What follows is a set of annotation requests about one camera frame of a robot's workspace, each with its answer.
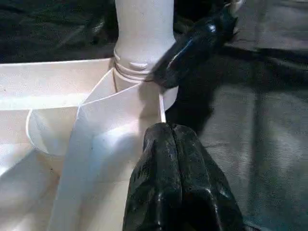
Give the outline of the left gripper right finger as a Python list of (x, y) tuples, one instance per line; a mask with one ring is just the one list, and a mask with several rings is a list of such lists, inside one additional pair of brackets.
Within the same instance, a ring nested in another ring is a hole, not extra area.
[(173, 125), (182, 184), (182, 211), (196, 231), (243, 231), (226, 176), (189, 127)]

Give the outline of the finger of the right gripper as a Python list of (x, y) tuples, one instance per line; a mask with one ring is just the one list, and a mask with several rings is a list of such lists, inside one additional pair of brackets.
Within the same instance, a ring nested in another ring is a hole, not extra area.
[(201, 62), (234, 37), (237, 17), (229, 7), (200, 19), (171, 46), (152, 70), (152, 80), (166, 89), (177, 87)]

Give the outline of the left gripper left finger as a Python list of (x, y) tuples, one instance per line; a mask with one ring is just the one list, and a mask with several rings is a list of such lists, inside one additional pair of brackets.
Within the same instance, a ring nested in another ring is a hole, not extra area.
[(176, 231), (181, 207), (178, 153), (171, 126), (147, 128), (142, 155), (131, 174), (123, 230)]

